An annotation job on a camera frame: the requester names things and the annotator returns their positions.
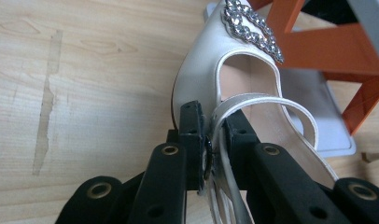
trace white strap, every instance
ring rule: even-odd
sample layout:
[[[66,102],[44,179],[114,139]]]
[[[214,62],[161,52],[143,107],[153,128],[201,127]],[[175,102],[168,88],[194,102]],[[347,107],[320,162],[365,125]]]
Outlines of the white strap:
[[[316,149],[318,143],[317,126],[311,113],[303,106],[293,101],[263,93],[245,93],[235,95],[222,102],[214,110],[212,117],[213,120],[211,122],[213,146],[218,145],[218,131],[220,130],[225,118],[248,105],[270,103],[284,105],[294,112],[302,122],[303,136],[313,146],[313,148]]]

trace rhinestone embellishment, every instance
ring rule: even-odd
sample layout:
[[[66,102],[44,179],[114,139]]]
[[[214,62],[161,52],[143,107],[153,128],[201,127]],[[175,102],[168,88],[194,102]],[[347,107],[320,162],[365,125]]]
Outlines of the rhinestone embellishment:
[[[277,62],[283,63],[285,58],[280,48],[277,47],[274,32],[268,27],[265,19],[254,11],[253,8],[242,5],[239,0],[225,0],[225,4],[221,15],[229,33],[246,43],[253,44],[273,57]],[[249,27],[243,25],[243,17],[254,26],[260,28],[262,35],[252,32]]]

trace wood grain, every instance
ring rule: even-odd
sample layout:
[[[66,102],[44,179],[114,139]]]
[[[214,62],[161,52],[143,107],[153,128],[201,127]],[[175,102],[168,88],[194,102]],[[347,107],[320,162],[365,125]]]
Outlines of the wood grain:
[[[146,168],[172,128],[171,89],[207,2],[0,1],[0,223],[53,223],[87,179]],[[356,87],[334,89],[340,100]],[[379,151],[379,105],[355,139]],[[329,162],[379,186],[379,160]],[[211,222],[195,192],[187,220]]]

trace shoe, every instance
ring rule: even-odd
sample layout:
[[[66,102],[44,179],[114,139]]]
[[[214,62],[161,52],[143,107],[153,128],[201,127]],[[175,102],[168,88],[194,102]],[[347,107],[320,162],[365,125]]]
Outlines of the shoe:
[[[251,222],[233,178],[221,128],[223,120],[238,109],[243,109],[261,142],[284,147],[316,182],[331,188],[337,179],[316,152],[312,115],[282,98],[274,61],[281,63],[283,57],[265,20],[245,0],[226,0],[216,6],[178,72],[172,94],[175,126],[183,104],[200,102],[205,133],[219,155],[214,166],[220,172],[207,183],[215,223]],[[303,135],[286,107],[299,116]]]

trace tape mark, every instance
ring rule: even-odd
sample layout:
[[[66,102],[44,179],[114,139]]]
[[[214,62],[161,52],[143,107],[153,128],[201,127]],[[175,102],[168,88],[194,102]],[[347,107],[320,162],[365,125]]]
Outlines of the tape mark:
[[[47,73],[45,75],[44,93],[42,96],[42,105],[40,113],[40,121],[38,124],[37,140],[35,144],[35,160],[33,163],[33,175],[39,175],[44,164],[44,159],[49,150],[48,127],[49,115],[53,108],[54,95],[49,87],[50,75],[59,72],[59,63],[61,59],[63,31],[57,30],[49,42],[49,57],[47,65]]]

